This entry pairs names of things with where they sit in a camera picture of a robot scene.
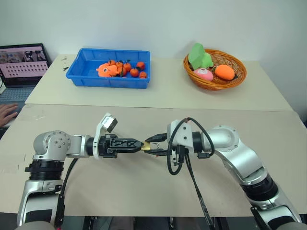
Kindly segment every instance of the laptop screen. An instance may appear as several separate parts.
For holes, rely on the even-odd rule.
[[[48,67],[43,44],[0,46],[0,76],[7,88],[36,86]]]

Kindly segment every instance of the white wall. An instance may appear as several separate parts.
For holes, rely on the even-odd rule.
[[[306,119],[306,12],[306,0],[0,0],[0,45],[42,42],[51,59],[84,46],[183,58],[198,41],[259,60]]]

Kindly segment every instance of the human hand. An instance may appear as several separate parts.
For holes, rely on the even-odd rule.
[[[10,114],[17,109],[18,104],[0,104],[0,127],[6,125],[12,118],[17,116],[17,112]]]

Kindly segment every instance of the cardboard surface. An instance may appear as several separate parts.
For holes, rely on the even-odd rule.
[[[256,61],[243,62],[248,75],[233,89],[207,91],[197,87],[183,68],[181,59],[152,58],[147,89],[75,86],[65,76],[76,55],[59,55],[27,104],[66,104],[144,108],[190,108],[230,110],[292,110]]]
[[[145,140],[166,131],[175,119],[191,116],[205,129],[229,125],[253,148],[272,178],[299,213],[307,212],[307,132],[296,113],[204,109],[144,109],[98,106],[26,105],[0,141],[0,212],[18,211],[24,168],[32,162],[33,141],[40,133],[62,130],[94,135],[106,112],[118,119],[114,133]],[[71,159],[66,159],[65,170]],[[213,156],[191,156],[195,178],[212,216],[251,216],[240,186]],[[165,157],[142,152],[117,159],[80,159],[68,180],[66,215],[77,216],[202,216],[186,165],[169,174]]]

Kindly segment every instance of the wicker basket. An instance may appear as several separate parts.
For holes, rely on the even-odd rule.
[[[231,56],[225,52],[215,50],[215,49],[205,49],[207,53],[211,55],[213,64],[215,66],[218,65],[228,65],[234,69],[237,78],[233,80],[224,80],[217,77],[213,73],[213,80],[208,81],[200,78],[197,74],[192,71],[192,66],[189,64],[188,56],[185,57],[183,61],[184,68],[188,72],[189,77],[191,80],[199,87],[207,89],[207,90],[223,90],[228,88],[236,87],[237,85],[241,84],[245,77],[246,77],[246,69],[241,61],[236,59],[234,56]]]

